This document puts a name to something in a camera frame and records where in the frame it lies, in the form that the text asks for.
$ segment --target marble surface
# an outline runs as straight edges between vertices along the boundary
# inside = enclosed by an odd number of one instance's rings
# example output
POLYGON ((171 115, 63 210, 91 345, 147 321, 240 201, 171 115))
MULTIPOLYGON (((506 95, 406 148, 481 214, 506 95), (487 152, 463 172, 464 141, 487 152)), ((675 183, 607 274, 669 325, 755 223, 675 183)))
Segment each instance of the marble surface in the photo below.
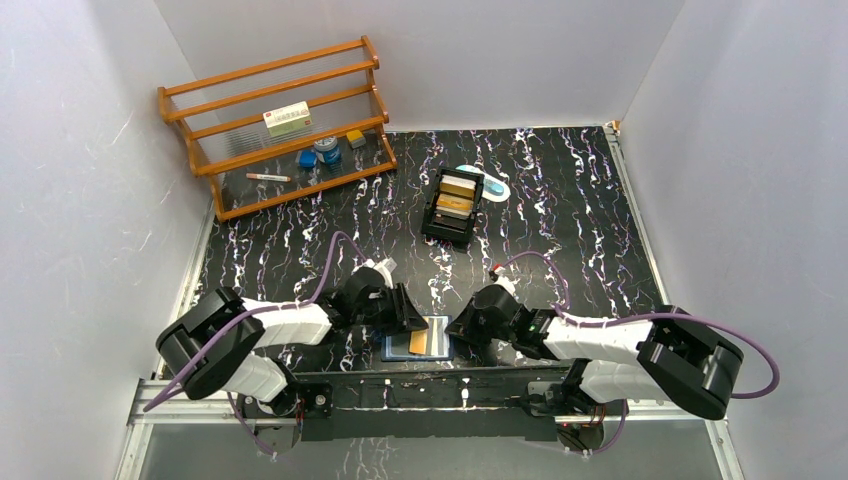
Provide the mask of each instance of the marble surface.
MULTIPOLYGON (((570 311, 581 316, 624 316, 652 311, 659 294, 636 225, 600 127, 390 134, 400 167, 308 198, 215 223, 196 297, 222 285, 245 297, 288 301, 316 288, 329 239, 342 230, 375 261, 398 264, 421 314, 456 316, 470 295, 488 285, 486 272, 525 250, 557 264, 568 281, 570 311), (508 200, 482 202, 467 252, 420 234, 430 179, 440 165, 475 165, 505 181, 508 200)), ((343 161, 370 164, 379 148, 343 161)), ((263 197, 261 183, 246 197, 263 197)), ((285 188, 285 184, 275 185, 285 188)), ((341 243, 331 282, 357 264, 341 243)), ((562 302, 564 293, 538 259, 510 267, 516 296, 529 308, 562 302)), ((357 327, 329 345, 285 346, 265 352, 297 372, 447 369, 537 364, 504 342, 488 349, 455 343, 450 362, 381 362, 379 338, 357 327)))

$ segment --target white pen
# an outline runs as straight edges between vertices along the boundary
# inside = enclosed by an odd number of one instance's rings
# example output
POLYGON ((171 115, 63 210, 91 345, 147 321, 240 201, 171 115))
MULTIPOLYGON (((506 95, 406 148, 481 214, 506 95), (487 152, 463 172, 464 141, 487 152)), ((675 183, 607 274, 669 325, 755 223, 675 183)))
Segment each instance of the white pen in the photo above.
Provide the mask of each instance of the white pen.
POLYGON ((275 182, 291 182, 291 177, 285 175, 267 175, 264 173, 248 173, 247 178, 253 180, 273 180, 275 182))

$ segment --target gray wall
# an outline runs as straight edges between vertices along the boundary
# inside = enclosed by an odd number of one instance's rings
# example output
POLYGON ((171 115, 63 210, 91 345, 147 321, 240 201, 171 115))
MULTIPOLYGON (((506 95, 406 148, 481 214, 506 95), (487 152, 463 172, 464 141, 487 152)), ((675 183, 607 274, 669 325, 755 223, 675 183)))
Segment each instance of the gray wall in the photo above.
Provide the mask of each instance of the gray wall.
POLYGON ((156 3, 198 77, 367 34, 389 128, 421 130, 620 119, 683 0, 156 3))
POLYGON ((154 89, 193 80, 151 0, 0 3, 0 465, 114 475, 209 206, 154 89))
MULTIPOLYGON (((689 0, 623 123, 672 301, 738 327, 783 382, 735 401, 747 478, 844 478, 848 4, 689 0)), ((765 384, 749 352, 740 388, 765 384)))

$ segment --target black box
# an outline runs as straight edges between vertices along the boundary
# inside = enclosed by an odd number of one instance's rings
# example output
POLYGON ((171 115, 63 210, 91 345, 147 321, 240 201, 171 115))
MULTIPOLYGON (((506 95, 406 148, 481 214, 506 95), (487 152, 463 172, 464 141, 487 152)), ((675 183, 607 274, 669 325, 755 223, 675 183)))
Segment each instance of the black box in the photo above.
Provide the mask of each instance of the black box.
POLYGON ((421 224, 421 233, 429 237, 448 240, 456 246, 467 246, 474 238, 474 222, 477 221, 477 214, 480 211, 480 199, 483 196, 483 175, 479 173, 463 172, 454 168, 439 167, 436 172, 436 177, 433 179, 430 195, 427 197, 427 205, 424 207, 424 221, 421 224), (440 187, 442 185, 442 177, 445 175, 451 177, 463 178, 471 180, 476 184, 474 190, 474 198, 471 204, 471 213, 467 219, 455 219, 455 228, 440 225, 435 222, 436 218, 436 200, 442 193, 440 187))

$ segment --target blue container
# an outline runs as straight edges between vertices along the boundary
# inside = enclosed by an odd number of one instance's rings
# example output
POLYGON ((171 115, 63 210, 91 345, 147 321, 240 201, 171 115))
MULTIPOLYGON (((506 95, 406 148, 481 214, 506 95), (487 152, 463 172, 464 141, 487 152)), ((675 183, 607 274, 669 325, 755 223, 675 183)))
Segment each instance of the blue container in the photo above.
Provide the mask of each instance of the blue container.
POLYGON ((318 161, 332 165, 342 159, 342 151, 336 137, 327 137, 317 140, 313 145, 318 161))

